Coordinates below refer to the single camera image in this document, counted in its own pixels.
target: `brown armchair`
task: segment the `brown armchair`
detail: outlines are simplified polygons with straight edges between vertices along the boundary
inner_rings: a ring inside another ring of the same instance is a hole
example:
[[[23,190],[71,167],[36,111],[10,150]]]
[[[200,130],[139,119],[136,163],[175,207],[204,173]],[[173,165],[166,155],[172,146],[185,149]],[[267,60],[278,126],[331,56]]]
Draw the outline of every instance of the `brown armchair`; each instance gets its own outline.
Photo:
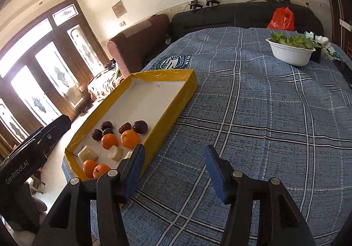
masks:
[[[165,41],[169,27],[166,14],[156,15],[125,29],[107,43],[107,49],[124,78],[141,71],[168,47]]]

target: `bedspread logo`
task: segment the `bedspread logo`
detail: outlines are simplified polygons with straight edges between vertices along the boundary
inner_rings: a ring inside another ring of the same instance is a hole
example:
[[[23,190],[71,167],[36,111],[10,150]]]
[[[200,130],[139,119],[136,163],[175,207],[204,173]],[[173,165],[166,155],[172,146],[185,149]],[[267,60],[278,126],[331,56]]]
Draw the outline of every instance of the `bedspread logo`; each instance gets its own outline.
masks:
[[[165,55],[158,58],[150,69],[185,69],[190,59],[191,55]]]

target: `red plastic bag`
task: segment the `red plastic bag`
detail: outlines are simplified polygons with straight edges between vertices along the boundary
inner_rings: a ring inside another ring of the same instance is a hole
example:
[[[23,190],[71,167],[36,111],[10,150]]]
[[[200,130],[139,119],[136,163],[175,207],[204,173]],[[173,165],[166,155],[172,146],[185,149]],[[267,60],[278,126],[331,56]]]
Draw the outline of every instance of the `red plastic bag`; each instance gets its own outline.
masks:
[[[295,31],[295,15],[288,7],[276,9],[267,29]]]

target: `floor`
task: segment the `floor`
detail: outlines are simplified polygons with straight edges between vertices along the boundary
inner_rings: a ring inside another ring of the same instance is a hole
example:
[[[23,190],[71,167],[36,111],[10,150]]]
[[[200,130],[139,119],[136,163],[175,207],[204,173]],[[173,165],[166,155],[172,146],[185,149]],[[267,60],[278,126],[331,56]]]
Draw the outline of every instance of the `floor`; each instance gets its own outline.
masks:
[[[93,107],[88,113],[82,117],[78,117],[71,125],[71,129],[59,140],[58,144],[50,154],[48,161],[43,166],[41,179],[45,183],[40,185],[39,190],[43,192],[36,193],[34,196],[42,200],[51,209],[55,200],[66,186],[66,179],[61,169],[62,159],[64,157],[65,148],[70,143],[73,135],[82,126],[87,117],[99,106],[102,101],[94,102]]]

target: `metal screw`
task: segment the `metal screw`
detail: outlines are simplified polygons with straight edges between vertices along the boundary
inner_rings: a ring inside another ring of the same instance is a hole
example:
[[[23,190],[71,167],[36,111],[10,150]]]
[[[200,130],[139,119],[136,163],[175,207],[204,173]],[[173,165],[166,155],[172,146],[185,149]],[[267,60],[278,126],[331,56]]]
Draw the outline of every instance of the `metal screw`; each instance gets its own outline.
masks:
[[[270,181],[271,181],[272,184],[274,184],[274,185],[276,185],[276,186],[277,186],[278,184],[280,184],[280,180],[279,180],[278,178],[276,178],[276,177],[273,177]]]
[[[117,175],[117,170],[109,170],[108,171],[108,176],[109,177],[114,177]]]
[[[242,177],[242,176],[243,176],[243,173],[242,173],[241,171],[234,171],[234,172],[232,173],[232,175],[233,175],[234,177]]]
[[[73,179],[70,180],[70,184],[78,184],[80,182],[80,179],[78,177],[74,177]]]

